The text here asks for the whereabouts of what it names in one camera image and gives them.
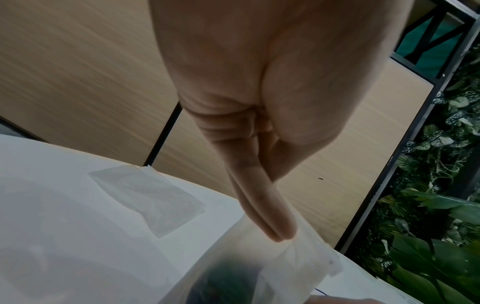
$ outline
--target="small plastic bag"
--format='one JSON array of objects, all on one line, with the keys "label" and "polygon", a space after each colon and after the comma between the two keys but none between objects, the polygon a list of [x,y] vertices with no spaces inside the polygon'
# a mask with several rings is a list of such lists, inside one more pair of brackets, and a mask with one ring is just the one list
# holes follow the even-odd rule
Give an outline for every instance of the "small plastic bag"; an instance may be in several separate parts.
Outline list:
[{"label": "small plastic bag", "polygon": [[158,304],[303,304],[342,268],[333,249],[294,212],[297,235],[281,243],[244,216]]},{"label": "small plastic bag", "polygon": [[151,167],[125,165],[90,172],[89,176],[117,202],[140,213],[158,238],[205,211],[205,204]]}]

